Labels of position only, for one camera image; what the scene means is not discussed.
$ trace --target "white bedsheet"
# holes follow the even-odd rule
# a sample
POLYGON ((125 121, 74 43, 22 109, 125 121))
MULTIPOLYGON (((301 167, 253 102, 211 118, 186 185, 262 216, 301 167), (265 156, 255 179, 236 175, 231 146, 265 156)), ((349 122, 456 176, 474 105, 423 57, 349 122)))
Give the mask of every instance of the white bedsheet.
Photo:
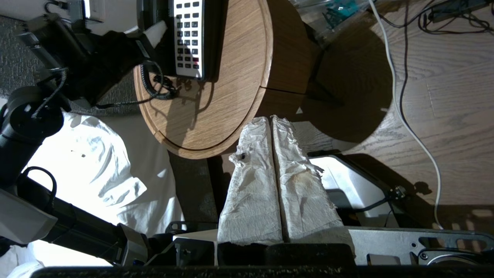
MULTIPOLYGON (((170 221, 183 220, 168 152, 149 132, 142 116, 100 121, 67 113, 64 118, 64 128, 48 138, 28 164, 52 172, 57 179, 57 197, 147 236, 165 232, 170 221)), ((51 189, 45 174, 32 171, 29 176, 51 189)), ((11 249, 7 254, 16 251, 11 249)), ((30 243, 27 251, 35 260, 18 261, 25 264, 12 275, 29 275, 36 269, 36 260, 45 267, 109 265, 41 240, 30 243)), ((4 269, 12 267, 11 262, 4 265, 4 259, 10 258, 7 254, 0 258, 4 269)))

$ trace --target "round wooden table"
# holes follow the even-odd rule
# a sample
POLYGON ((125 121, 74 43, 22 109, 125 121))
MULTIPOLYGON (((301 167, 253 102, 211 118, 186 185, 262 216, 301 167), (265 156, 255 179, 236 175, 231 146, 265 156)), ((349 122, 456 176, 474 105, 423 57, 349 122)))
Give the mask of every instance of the round wooden table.
MULTIPOLYGON (((305 93, 310 59, 305 27, 288 0, 229 0, 218 81, 174 79, 177 98, 155 99, 140 109, 171 152, 190 159, 219 155, 259 116, 267 94, 305 93)), ((137 99, 147 99, 139 67, 134 83, 137 99)), ((270 105, 273 97, 262 109, 265 116, 270 105)))

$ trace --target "plastic bag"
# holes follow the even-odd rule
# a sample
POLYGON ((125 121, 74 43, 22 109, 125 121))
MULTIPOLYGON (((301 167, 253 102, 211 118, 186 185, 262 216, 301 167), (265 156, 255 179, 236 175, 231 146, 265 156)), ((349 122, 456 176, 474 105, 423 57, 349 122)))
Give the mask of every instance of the plastic bag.
POLYGON ((356 15, 365 10, 368 0, 290 0, 302 21, 314 29, 321 47, 326 47, 356 15))

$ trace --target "white wall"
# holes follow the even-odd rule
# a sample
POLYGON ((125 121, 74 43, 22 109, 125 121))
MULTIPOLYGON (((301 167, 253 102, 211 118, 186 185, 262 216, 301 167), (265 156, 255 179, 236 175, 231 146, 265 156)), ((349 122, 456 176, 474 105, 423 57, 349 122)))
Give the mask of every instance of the white wall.
MULTIPOLYGON (((88 23, 95 34, 109 30, 123 32, 137 25, 136 0, 99 0, 104 3, 105 22, 88 23)), ((30 20, 44 13, 45 0, 0 0, 0 15, 20 20, 30 20)), ((50 11, 67 17, 67 12, 50 5, 50 11)))

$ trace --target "white fabric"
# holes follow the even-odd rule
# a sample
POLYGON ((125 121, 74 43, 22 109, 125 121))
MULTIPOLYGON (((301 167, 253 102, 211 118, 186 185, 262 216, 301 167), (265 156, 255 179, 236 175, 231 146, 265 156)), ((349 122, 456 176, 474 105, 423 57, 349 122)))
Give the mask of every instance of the white fabric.
POLYGON ((283 242, 267 118, 254 118, 242 129, 230 161, 235 169, 219 218, 218 243, 283 242))
MULTIPOLYGON (((64 119, 62 130, 47 138, 28 164, 46 168, 55 176, 57 197, 147 236, 165 232, 171 221, 183 220, 168 152, 149 132, 142 116, 107 117, 106 124, 72 113, 65 113, 64 119)), ((46 174, 32 171, 29 176, 51 189, 46 174)), ((7 254, 16 257, 18 252, 31 252, 34 260, 18 266, 9 278, 29 277, 37 269, 37 260, 47 267, 109 265, 41 240, 7 254)), ((7 254, 0 258, 0 269, 10 272, 19 262, 8 260, 7 254)))
POLYGON ((321 182, 322 169, 300 149, 286 119, 272 117, 274 161, 279 179, 284 234, 295 243, 345 243, 352 237, 321 182))

